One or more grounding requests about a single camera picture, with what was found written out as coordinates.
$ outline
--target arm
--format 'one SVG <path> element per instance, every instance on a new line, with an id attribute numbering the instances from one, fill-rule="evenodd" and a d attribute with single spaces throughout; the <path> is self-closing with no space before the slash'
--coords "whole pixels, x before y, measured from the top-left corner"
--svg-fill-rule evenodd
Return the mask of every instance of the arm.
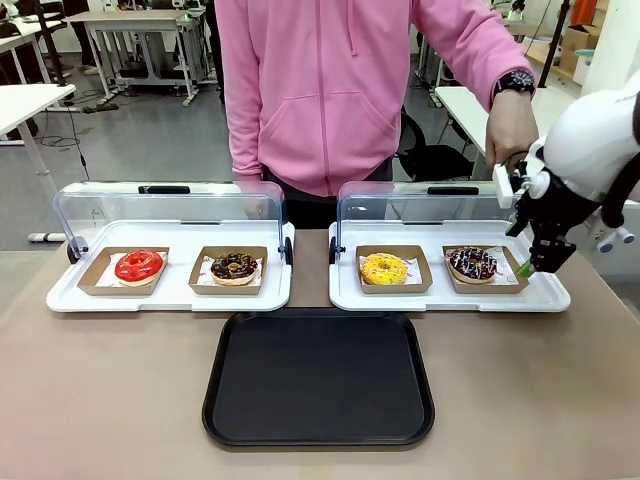
<path id="1" fill-rule="evenodd" d="M 482 0 L 414 0 L 413 22 L 489 111 L 498 80 L 531 66 L 498 14 Z"/>
<path id="2" fill-rule="evenodd" d="M 258 58 L 249 33 L 247 0 L 215 0 L 222 64 L 225 76 L 225 102 L 229 125 L 229 148 L 233 171 L 240 180 L 259 180 L 260 90 Z"/>

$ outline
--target wristwatch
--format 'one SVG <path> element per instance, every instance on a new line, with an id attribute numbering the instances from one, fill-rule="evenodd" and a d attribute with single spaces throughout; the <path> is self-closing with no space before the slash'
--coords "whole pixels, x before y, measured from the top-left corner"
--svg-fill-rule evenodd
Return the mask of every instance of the wristwatch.
<path id="1" fill-rule="evenodd" d="M 493 98 L 505 90 L 515 90 L 516 92 L 529 92 L 533 96 L 535 92 L 535 79 L 526 70 L 514 70 L 504 75 L 493 90 Z"/>

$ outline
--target red glazed donut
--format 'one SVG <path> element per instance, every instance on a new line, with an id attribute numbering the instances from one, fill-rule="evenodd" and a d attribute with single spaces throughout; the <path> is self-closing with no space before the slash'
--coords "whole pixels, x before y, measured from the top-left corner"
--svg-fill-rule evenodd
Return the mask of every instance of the red glazed donut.
<path id="1" fill-rule="evenodd" d="M 139 250 L 122 257 L 116 264 L 115 274 L 125 285 L 144 285 L 153 280 L 163 263 L 156 252 Z"/>

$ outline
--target display case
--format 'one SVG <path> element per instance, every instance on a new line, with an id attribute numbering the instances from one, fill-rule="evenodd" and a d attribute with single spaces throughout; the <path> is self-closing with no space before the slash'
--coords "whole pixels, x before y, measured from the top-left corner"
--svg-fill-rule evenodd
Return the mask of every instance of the display case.
<path id="1" fill-rule="evenodd" d="M 294 228 L 283 219 L 283 201 L 280 187 L 268 182 L 69 185 L 56 195 L 54 209 L 72 265 L 47 295 L 47 305 L 63 312 L 275 310 L 289 298 L 293 263 Z M 136 249 L 164 256 L 152 293 L 100 288 L 115 258 L 104 256 Z M 259 280 L 259 288 L 198 288 L 197 262 L 207 252 L 264 252 L 253 281 L 255 286 Z M 107 265 L 100 267 L 102 278 L 102 270 L 91 270 L 101 261 Z M 209 279 L 211 272 L 202 268 Z"/>
<path id="2" fill-rule="evenodd" d="M 495 192 L 482 185 L 348 183 L 338 196 L 338 221 L 329 230 L 331 301 L 346 310 L 565 310 L 571 299 L 555 275 L 536 273 L 526 280 L 515 275 L 529 260 L 532 232 L 505 236 L 512 214 L 500 209 Z M 361 275 L 366 259 L 357 255 L 363 246 L 367 252 L 371 246 L 382 253 L 421 250 L 430 276 L 426 292 L 414 288 L 372 294 Z M 447 252 L 461 246 L 503 252 L 496 255 L 502 255 L 505 271 L 514 275 L 477 288 L 457 285 Z"/>

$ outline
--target white tray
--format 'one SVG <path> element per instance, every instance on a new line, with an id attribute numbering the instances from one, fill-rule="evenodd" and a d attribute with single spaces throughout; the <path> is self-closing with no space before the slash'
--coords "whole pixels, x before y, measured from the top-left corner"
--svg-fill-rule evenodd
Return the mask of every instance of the white tray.
<path id="1" fill-rule="evenodd" d="M 284 236 L 293 245 L 294 228 L 287 224 Z M 77 287 L 94 258 L 104 247 L 169 247 L 169 264 L 149 297 L 96 297 Z M 265 283 L 256 296 L 196 295 L 189 275 L 203 246 L 242 245 L 268 249 Z M 177 221 L 117 221 L 105 226 L 91 242 L 90 251 L 70 266 L 47 295 L 47 306 L 56 312 L 126 312 L 137 310 L 271 311 L 289 300 L 291 265 L 278 252 L 278 231 L 273 222 L 230 221 L 219 225 L 185 225 Z"/>
<path id="2" fill-rule="evenodd" d="M 460 295 L 455 292 L 442 255 L 443 245 L 502 245 L 516 260 L 529 259 L 531 239 L 523 233 L 505 236 L 509 222 L 445 221 L 441 225 L 404 225 L 401 222 L 343 222 L 342 245 L 335 265 L 329 266 L 331 302 L 344 310 L 422 312 L 425 310 L 479 310 L 484 312 L 562 312 L 571 297 L 555 275 L 536 273 L 529 286 L 516 295 Z M 329 241 L 336 224 L 329 229 Z M 362 293 L 355 250 L 358 245 L 420 245 L 433 285 L 424 294 L 365 295 Z"/>

